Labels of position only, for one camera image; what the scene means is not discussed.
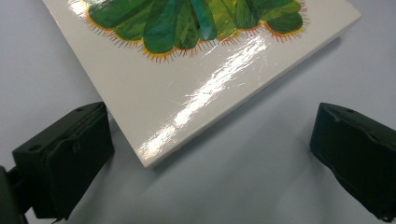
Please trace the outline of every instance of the gray table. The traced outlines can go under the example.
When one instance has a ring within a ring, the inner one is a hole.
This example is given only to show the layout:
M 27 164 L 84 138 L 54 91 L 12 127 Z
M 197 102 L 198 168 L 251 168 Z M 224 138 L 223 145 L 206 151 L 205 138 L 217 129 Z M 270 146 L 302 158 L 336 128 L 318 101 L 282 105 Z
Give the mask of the gray table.
M 363 17 L 349 32 L 154 170 L 111 120 L 116 153 L 66 223 L 382 223 L 308 146 L 320 102 L 396 129 L 396 1 L 350 2 Z M 101 98 L 40 0 L 0 1 L 0 30 L 0 164 L 10 169 L 14 148 Z

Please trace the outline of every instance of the orange spiky edge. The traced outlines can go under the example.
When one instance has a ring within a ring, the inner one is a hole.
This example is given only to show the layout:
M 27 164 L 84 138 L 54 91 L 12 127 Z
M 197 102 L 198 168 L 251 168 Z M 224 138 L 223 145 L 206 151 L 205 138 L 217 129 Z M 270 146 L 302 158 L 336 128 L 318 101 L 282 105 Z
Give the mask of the orange spiky edge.
M 152 53 L 149 52 L 148 49 L 143 44 L 143 39 L 140 40 L 124 40 L 121 37 L 119 37 L 112 29 L 102 27 L 101 25 L 97 24 L 94 20 L 91 19 L 90 14 L 89 14 L 89 6 L 90 4 L 85 2 L 84 0 L 78 0 L 83 6 L 85 7 L 85 17 L 84 17 L 84 22 L 88 24 L 90 29 L 94 31 L 96 34 L 108 37 L 111 41 L 115 42 L 114 45 L 119 45 L 119 48 L 122 46 L 125 49 L 138 49 L 138 51 L 143 51 L 143 55 L 146 56 L 147 59 L 155 62 L 155 63 L 169 63 L 169 60 L 173 61 L 175 56 L 187 56 L 189 55 L 190 57 L 193 57 L 198 54 L 199 51 L 207 51 L 209 49 L 213 49 L 218 43 L 221 43 L 223 46 L 230 46 L 230 45 L 237 45 L 240 42 L 239 37 L 241 37 L 243 34 L 245 34 L 247 37 L 253 36 L 253 35 L 258 35 L 260 31 L 265 30 L 269 34 L 271 34 L 272 37 L 276 38 L 276 41 L 284 42 L 291 40 L 291 38 L 297 38 L 301 37 L 300 33 L 305 31 L 305 26 L 309 23 L 309 19 L 306 17 L 305 12 L 307 11 L 305 7 L 304 0 L 296 0 L 300 3 L 302 8 L 300 9 L 300 15 L 303 18 L 304 24 L 303 26 L 291 33 L 288 33 L 286 35 L 278 33 L 274 30 L 272 30 L 268 23 L 266 21 L 261 21 L 261 23 L 256 26 L 252 27 L 249 29 L 239 29 L 237 30 L 233 35 L 219 39 L 216 38 L 215 40 L 198 40 L 197 45 L 195 48 L 192 49 L 179 49 L 178 47 L 174 47 L 170 51 L 166 53 Z

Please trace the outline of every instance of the caterpillar illustration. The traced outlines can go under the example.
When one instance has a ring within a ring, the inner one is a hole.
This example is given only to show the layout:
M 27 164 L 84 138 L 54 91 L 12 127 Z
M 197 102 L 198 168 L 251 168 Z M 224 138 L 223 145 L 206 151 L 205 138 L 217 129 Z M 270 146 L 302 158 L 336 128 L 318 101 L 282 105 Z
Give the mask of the caterpillar illustration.
M 84 0 L 92 29 L 151 58 L 196 51 L 207 42 L 235 43 L 263 28 L 278 40 L 304 29 L 299 0 Z

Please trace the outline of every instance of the black object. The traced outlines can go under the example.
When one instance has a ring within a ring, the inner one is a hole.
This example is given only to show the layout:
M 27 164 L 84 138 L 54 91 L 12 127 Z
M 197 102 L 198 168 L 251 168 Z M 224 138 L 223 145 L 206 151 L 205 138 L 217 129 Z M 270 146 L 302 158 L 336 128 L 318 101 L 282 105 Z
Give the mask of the black object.
M 396 217 L 396 132 L 339 105 L 320 104 L 313 154 L 377 218 Z
M 38 218 L 68 219 L 113 152 L 104 103 L 70 112 L 13 151 L 15 168 L 0 169 L 1 223 L 24 223 L 30 207 Z

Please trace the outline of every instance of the glossy book cover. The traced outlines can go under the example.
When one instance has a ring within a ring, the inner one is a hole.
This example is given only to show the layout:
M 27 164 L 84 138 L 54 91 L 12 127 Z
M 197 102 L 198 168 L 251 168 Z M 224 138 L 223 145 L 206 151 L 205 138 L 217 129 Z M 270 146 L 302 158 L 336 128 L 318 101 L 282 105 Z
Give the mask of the glossy book cover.
M 150 167 L 361 14 L 345 0 L 43 0 Z

